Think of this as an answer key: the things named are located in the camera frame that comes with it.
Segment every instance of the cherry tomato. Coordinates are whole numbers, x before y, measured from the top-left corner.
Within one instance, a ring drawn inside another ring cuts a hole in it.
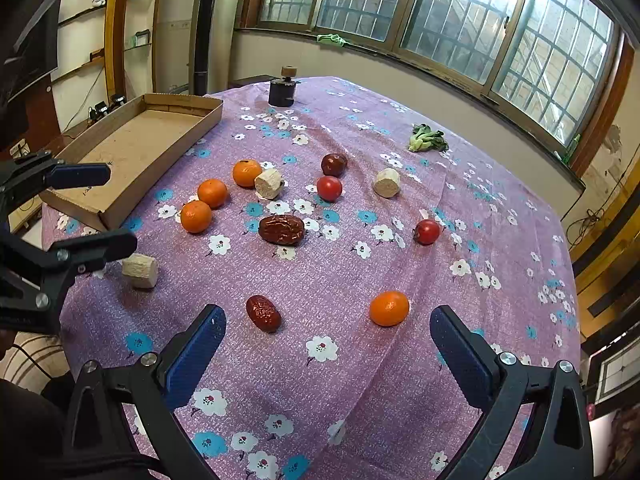
[[[318,195],[327,202],[335,202],[342,194],[342,183],[334,176],[322,176],[316,182]]]
[[[433,220],[420,220],[414,229],[414,240],[422,245],[433,244],[440,236],[440,226]]]

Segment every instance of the cardboard box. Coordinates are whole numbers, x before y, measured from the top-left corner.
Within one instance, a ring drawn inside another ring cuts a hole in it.
[[[106,162],[104,186],[47,189],[41,199],[100,231],[120,227],[146,192],[222,118],[220,99],[144,94],[89,127],[58,154],[70,164]]]

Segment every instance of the orange fruit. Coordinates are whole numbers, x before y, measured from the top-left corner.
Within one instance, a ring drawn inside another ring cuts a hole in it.
[[[185,204],[180,211],[180,223],[190,233],[201,233],[209,227],[213,213],[211,208],[200,200]]]
[[[409,300],[397,290],[382,292],[369,305],[369,318],[380,326],[402,323],[408,313]]]
[[[240,187],[255,187],[255,177],[262,173],[262,168],[255,160],[238,160],[231,176]]]
[[[216,178],[205,180],[198,186],[198,198],[212,209],[220,207],[226,200],[225,183]]]

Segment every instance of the table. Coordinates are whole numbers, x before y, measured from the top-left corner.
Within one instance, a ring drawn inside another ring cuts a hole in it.
[[[126,221],[138,252],[158,259],[153,291],[132,290],[117,262],[79,276],[61,314],[72,371],[159,350],[206,303],[225,309],[226,337],[189,406],[176,416],[223,480],[435,478],[478,420],[429,335],[449,304],[493,346],[521,361],[578,363],[575,283],[562,227],[550,207],[461,137],[401,104],[337,77],[306,78],[291,108],[268,105],[268,83],[221,92],[223,118],[148,192]],[[447,153],[406,150],[412,123],[441,129]],[[325,203],[314,184],[331,152],[349,158],[344,195]],[[287,181],[261,200],[231,177],[255,158]],[[401,192],[372,190],[395,167]],[[230,201],[201,235],[175,220],[205,179]],[[257,234],[272,213],[305,219],[302,245],[278,248]],[[432,246],[412,240],[423,216],[444,230]],[[44,208],[43,242],[90,234]],[[403,291],[399,326],[370,322],[370,300]],[[270,298],[284,318],[275,334],[248,319],[249,296]],[[135,413],[136,441],[150,452]],[[510,461],[527,413],[491,471]]]

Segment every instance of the metal bolt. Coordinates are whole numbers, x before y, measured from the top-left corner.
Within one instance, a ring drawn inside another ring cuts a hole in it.
[[[44,292],[39,292],[36,295],[36,307],[46,308],[49,305],[49,297]]]
[[[513,365],[517,361],[516,356],[511,352],[502,352],[500,354],[500,361],[502,361],[506,365]]]
[[[95,361],[87,361],[84,363],[84,365],[82,366],[82,368],[84,369],[85,372],[87,372],[88,374],[90,374],[91,372],[93,372],[96,368],[98,367],[98,363]]]
[[[559,366],[563,372],[569,373],[574,371],[574,366],[569,361],[565,361],[564,359],[560,361]]]
[[[140,362],[142,363],[143,366],[154,365],[156,364],[156,361],[158,361],[158,356],[153,352],[147,352],[140,358]]]

